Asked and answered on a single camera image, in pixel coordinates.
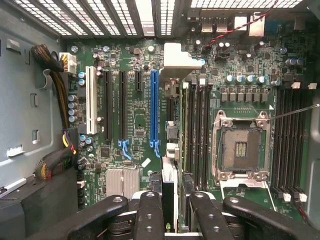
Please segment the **silver finned chipset heatsink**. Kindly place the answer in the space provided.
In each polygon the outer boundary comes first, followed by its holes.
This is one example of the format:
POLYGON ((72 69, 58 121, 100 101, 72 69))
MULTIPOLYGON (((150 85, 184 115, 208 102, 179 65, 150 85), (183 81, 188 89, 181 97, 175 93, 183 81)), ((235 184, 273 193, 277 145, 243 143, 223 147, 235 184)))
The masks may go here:
POLYGON ((140 170, 134 168, 107 169, 105 172, 106 196, 120 195, 131 200, 140 190, 140 170))

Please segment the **metal socket cover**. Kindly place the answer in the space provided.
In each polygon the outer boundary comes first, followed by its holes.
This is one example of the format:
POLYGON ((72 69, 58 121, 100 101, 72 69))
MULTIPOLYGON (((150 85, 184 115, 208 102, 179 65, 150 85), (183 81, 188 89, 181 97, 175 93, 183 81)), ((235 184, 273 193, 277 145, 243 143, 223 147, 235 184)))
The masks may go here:
POLYGON ((274 204, 274 200, 273 200, 271 191, 270 191, 270 188, 269 188, 269 185, 265 180, 256 181, 256 180, 248 179, 248 178, 234 178, 234 179, 228 179, 228 180, 220 180, 219 185, 220 185, 222 199, 225 198, 224 188, 237 188, 239 186, 244 185, 248 188, 266 189, 268 192, 268 196, 269 196, 272 208, 275 212, 277 211, 276 206, 274 204))

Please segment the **black RAM slot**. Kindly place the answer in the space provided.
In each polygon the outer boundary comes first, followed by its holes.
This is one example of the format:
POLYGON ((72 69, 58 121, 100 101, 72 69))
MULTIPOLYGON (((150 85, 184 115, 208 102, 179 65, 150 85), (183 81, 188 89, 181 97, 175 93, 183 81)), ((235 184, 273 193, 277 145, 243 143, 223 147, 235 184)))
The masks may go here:
POLYGON ((207 85, 204 91, 204 109, 203 109, 203 170, 202 170, 202 190, 207 189, 207 171, 208 171, 208 154, 209 154, 209 120, 210 120, 210 97, 211 86, 207 85))
POLYGON ((300 186, 300 153, 301 153, 301 134, 302 134, 302 122, 304 113, 295 113, 292 115, 292 135, 291 135, 291 159, 290 159, 290 171, 289 171, 289 193, 292 197, 292 201, 299 200, 299 192, 297 188, 300 186))
MULTIPOLYGON (((285 90, 285 114, 288 114, 292 110, 292 90, 285 90)), ((291 195, 287 190, 287 173, 288 173, 288 154, 289 154, 289 130, 290 130, 290 116, 286 115, 283 117, 283 145, 282 145, 282 170, 281 170, 281 190, 283 193, 283 200, 285 202, 291 201, 291 195)))
MULTIPOLYGON (((306 89, 302 90, 302 94, 300 95, 302 97, 302 103, 303 107, 311 107, 314 105, 313 103, 313 96, 315 91, 317 90, 319 84, 315 82, 311 82, 308 85, 306 85, 306 89)), ((308 181, 309 181, 309 170, 308 170, 308 151, 309 151, 309 138, 310 138, 310 128, 311 128, 311 114, 312 110, 307 109, 301 114, 301 123, 302 123, 302 129, 301 129, 301 167, 299 169, 300 171, 300 177, 299 177, 299 187, 302 189, 304 194, 308 195, 308 181)))
MULTIPOLYGON (((276 90, 276 104, 274 117, 281 115, 281 110, 283 107, 283 94, 282 89, 277 88, 276 90)), ((272 162, 272 173, 271 173, 271 192, 276 199, 283 199, 283 192, 279 188, 279 172, 280 172, 280 153, 279 153, 279 144, 280 144, 280 128, 281 120, 279 118, 272 121, 274 123, 274 134, 273 134, 273 162, 272 162)))
POLYGON ((199 187, 200 175, 200 154, 201 154, 201 133, 202 133, 202 97, 203 88, 200 84, 197 86, 197 99, 196 99, 196 125, 195 125, 195 184, 199 187))
POLYGON ((188 96, 188 149, 187 149, 187 171, 195 179, 195 166, 194 166, 194 108, 195 108, 195 94, 196 85, 191 84, 188 96))

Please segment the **green motherboard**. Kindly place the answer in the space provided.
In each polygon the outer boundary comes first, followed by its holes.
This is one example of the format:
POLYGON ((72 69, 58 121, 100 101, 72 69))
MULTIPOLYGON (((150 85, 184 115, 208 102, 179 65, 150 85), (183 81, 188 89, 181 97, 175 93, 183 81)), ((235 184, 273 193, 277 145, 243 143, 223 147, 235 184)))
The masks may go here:
MULTIPOLYGON (((311 53, 316 45, 313 34, 304 31, 271 33, 262 39, 223 39, 212 47, 206 46, 207 39, 189 35, 181 40, 181 49, 202 64, 200 70, 192 71, 187 78, 189 89, 183 91, 183 160, 180 181, 188 172, 188 106, 191 84, 196 85, 193 118, 193 162, 195 175, 197 87, 202 87, 201 149, 199 158, 199 187, 197 191, 213 194, 222 199, 220 186, 212 176, 212 127, 219 110, 231 117, 254 117, 266 111, 268 118, 275 116, 277 88, 282 89, 281 115, 285 114, 285 90, 292 91, 291 111, 305 108, 301 94, 312 83, 314 75, 311 53), (207 188, 203 190, 204 148, 204 95, 206 86, 211 86, 209 102, 209 138, 207 188)), ((163 66, 164 45, 161 40, 88 40, 70 46, 77 60, 77 75, 69 78, 69 136, 77 150, 77 200, 80 210, 106 198, 106 171, 108 169, 139 169, 140 191, 150 189, 150 175, 162 173, 162 157, 165 155, 166 98, 160 85, 160 70, 163 66), (87 134, 86 126, 86 66, 96 68, 97 84, 97 133, 87 134), (150 147, 150 75, 158 71, 158 139, 161 158, 156 157, 150 147), (105 139, 105 72, 112 74, 112 141, 105 139), (119 140, 119 71, 127 74, 127 139, 119 140), (135 71, 142 73, 142 91, 135 91, 135 71)), ((289 192, 291 167, 292 125, 288 132, 288 161, 286 189, 289 192)), ((281 189, 283 161, 283 118, 279 131, 279 182, 281 189)), ((269 186, 276 211, 297 221, 306 218, 307 196, 297 188, 299 200, 290 202, 276 199, 271 190, 274 123, 271 123, 269 186)), ((224 197, 244 197, 273 209, 268 192, 264 188, 244 185, 224 188, 224 197)))

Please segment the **blue expansion slot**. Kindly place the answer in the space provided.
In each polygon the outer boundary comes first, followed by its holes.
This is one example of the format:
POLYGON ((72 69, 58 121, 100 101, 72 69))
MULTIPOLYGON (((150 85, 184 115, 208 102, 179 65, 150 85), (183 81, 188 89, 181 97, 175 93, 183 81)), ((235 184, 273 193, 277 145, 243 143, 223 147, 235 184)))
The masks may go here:
POLYGON ((157 70, 150 72, 150 138, 149 145, 154 150, 157 158, 161 158, 158 138, 159 121, 159 73, 157 70))

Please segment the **black disk bay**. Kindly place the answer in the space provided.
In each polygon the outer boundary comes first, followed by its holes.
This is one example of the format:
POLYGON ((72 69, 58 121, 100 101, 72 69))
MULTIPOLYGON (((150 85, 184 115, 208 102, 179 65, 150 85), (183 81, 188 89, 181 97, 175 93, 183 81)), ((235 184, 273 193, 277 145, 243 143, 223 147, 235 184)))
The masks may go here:
POLYGON ((25 240, 78 211, 77 175, 73 169, 25 185, 0 198, 0 240, 25 240))

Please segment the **long black expansion slot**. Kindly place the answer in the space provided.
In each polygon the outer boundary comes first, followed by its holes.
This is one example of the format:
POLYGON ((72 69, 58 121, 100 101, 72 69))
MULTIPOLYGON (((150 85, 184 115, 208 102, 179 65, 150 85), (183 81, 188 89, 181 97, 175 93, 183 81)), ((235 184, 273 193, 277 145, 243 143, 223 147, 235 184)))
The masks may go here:
POLYGON ((104 136, 110 142, 113 138, 113 77, 110 71, 104 73, 104 136))
POLYGON ((128 79, 125 71, 119 71, 119 140, 128 138, 128 79))

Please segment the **white expansion slot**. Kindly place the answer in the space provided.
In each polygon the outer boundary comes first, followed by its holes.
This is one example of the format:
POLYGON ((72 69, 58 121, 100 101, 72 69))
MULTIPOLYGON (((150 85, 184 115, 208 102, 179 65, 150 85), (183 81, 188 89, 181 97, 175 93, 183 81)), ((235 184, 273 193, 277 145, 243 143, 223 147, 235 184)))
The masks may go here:
POLYGON ((94 66, 85 67, 86 85, 86 134, 94 135, 97 129, 97 69, 94 66))

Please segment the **short black expansion slot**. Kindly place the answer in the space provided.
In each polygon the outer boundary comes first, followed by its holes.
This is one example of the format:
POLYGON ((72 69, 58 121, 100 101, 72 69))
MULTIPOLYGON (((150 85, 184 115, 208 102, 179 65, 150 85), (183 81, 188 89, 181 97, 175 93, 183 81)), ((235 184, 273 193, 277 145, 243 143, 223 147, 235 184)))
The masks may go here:
POLYGON ((137 92, 141 92, 143 90, 143 75, 139 70, 134 73, 134 87, 137 92))

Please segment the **thin metal locking lever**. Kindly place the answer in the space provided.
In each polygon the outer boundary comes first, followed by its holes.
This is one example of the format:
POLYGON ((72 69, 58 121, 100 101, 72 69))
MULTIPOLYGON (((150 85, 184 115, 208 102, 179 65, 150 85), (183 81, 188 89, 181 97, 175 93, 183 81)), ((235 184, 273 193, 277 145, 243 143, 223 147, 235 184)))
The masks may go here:
POLYGON ((308 110, 312 110, 312 109, 315 109, 315 108, 320 108, 320 103, 317 103, 317 104, 314 104, 314 105, 311 105, 311 106, 308 106, 308 107, 304 107, 304 108, 301 108, 301 109, 297 109, 297 110, 294 110, 294 111, 291 111, 291 112, 287 112, 287 113, 284 113, 284 114, 280 114, 280 115, 268 118, 267 122, 272 122, 272 121, 280 119, 280 118, 284 118, 284 117, 287 117, 287 116, 290 116, 290 115, 294 115, 294 114, 299 114, 299 113, 302 113, 302 112, 305 112, 305 111, 308 111, 308 110))

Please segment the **grey metal PC case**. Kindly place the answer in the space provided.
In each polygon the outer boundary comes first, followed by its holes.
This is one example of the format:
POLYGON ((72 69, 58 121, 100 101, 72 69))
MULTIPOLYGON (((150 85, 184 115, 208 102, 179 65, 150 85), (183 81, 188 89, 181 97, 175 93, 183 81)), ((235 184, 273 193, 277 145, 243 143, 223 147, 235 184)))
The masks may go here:
MULTIPOLYGON (((66 55, 67 70, 60 74, 69 111, 69 78, 78 72, 72 44, 130 40, 181 44, 186 36, 195 35, 212 47, 224 39, 252 42, 298 31, 315 36, 311 81, 319 85, 312 100, 320 104, 320 0, 0 0, 0 198, 25 185, 29 177, 48 181, 35 177, 36 164, 64 147, 63 131, 71 128, 69 122, 63 129, 50 70, 35 61, 31 47, 46 45, 55 60, 66 55), (249 36, 250 24, 257 21, 250 21, 255 12, 265 17, 264 37, 249 36)), ((74 170, 78 190, 77 169, 76 154, 60 163, 52 178, 74 170)), ((298 221, 280 214, 310 226, 311 240, 320 240, 320 107, 311 112, 307 169, 306 218, 298 221)), ((183 178, 180 184, 179 229, 167 232, 164 221, 164 240, 201 240, 187 225, 183 178)), ((80 223, 74 216, 91 206, 78 207, 75 214, 25 240, 67 240, 80 223)))

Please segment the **silver rear port block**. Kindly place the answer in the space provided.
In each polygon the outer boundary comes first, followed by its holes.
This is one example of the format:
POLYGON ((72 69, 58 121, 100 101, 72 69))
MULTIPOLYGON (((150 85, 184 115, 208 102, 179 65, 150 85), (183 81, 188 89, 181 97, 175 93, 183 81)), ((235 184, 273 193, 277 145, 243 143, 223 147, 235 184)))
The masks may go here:
POLYGON ((250 16, 250 21, 256 20, 249 26, 248 35, 250 37, 264 37, 265 35, 265 17, 261 17, 261 12, 254 12, 250 16))

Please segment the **CPU socket with metal frame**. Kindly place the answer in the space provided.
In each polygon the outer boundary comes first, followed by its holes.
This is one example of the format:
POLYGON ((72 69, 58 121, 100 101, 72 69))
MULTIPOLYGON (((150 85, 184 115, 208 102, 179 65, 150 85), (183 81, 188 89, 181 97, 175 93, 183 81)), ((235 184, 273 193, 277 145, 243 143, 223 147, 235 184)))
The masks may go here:
POLYGON ((270 174, 271 123, 267 111, 256 116, 228 116, 218 110, 211 131, 211 173, 220 180, 266 181, 270 174))

